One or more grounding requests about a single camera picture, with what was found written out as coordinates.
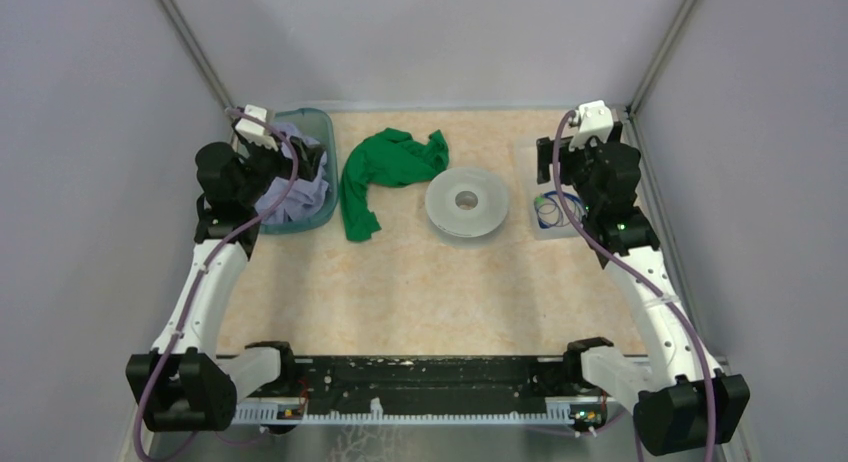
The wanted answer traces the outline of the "white filament spool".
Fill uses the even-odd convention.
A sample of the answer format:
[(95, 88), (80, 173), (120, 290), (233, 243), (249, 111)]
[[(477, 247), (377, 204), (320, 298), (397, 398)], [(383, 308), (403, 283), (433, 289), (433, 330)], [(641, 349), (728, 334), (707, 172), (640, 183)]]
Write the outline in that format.
[(425, 212), (436, 231), (448, 239), (482, 242), (503, 225), (509, 190), (496, 174), (476, 167), (450, 168), (428, 185)]

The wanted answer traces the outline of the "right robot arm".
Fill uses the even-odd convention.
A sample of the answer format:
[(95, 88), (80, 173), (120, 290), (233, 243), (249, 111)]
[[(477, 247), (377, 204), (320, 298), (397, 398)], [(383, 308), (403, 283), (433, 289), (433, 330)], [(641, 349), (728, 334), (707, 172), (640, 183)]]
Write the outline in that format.
[(604, 337), (578, 340), (564, 354), (564, 383), (576, 394), (598, 388), (616, 399), (650, 454), (702, 448), (710, 460), (733, 437), (748, 384), (720, 367), (684, 313), (659, 238), (637, 204), (640, 152), (620, 141), (572, 150), (570, 141), (537, 140), (537, 182), (570, 187), (581, 199), (577, 231), (624, 295), (649, 365), (630, 361)]

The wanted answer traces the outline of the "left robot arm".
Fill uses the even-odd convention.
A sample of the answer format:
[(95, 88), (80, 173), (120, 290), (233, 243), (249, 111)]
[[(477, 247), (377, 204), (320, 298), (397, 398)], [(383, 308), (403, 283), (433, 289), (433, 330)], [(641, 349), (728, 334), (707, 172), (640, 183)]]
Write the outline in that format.
[(223, 361), (215, 355), (231, 294), (258, 239), (256, 202), (276, 178), (316, 178), (324, 155), (321, 145), (297, 137), (250, 143), (247, 152), (214, 142), (195, 155), (202, 194), (189, 276), (160, 336), (148, 352), (131, 355), (125, 369), (138, 404), (137, 428), (222, 431), (241, 401), (266, 389), (288, 395), (300, 381), (287, 342), (252, 343)]

